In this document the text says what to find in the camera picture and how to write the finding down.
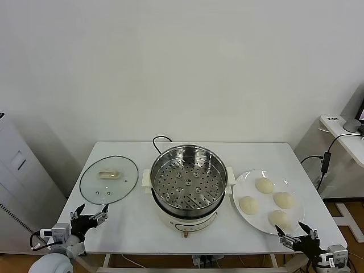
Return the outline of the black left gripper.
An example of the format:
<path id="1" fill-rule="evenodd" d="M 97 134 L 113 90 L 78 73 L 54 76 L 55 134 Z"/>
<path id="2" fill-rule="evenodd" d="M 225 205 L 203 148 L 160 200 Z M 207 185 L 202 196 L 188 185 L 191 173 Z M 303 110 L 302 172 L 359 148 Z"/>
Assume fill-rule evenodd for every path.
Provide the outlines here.
<path id="1" fill-rule="evenodd" d="M 96 228 L 107 220 L 109 205 L 105 205 L 100 212 L 92 216 L 81 215 L 84 208 L 85 204 L 82 204 L 74 212 L 70 212 L 71 234 L 76 236 L 81 242 L 85 241 L 85 235 L 89 229 Z"/>

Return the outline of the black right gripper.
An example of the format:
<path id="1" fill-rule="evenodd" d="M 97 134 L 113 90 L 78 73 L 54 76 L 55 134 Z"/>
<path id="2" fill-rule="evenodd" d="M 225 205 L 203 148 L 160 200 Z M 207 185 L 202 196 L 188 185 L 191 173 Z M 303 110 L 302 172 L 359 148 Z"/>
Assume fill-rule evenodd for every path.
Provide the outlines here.
<path id="1" fill-rule="evenodd" d="M 300 251 L 309 259 L 315 259 L 315 257 L 323 253 L 323 250 L 320 248 L 320 239 L 317 230 L 312 230 L 308 225 L 300 221 L 298 224 L 307 235 L 294 238 L 285 234 L 278 225 L 275 225 L 279 241 L 283 246 L 294 251 Z"/>

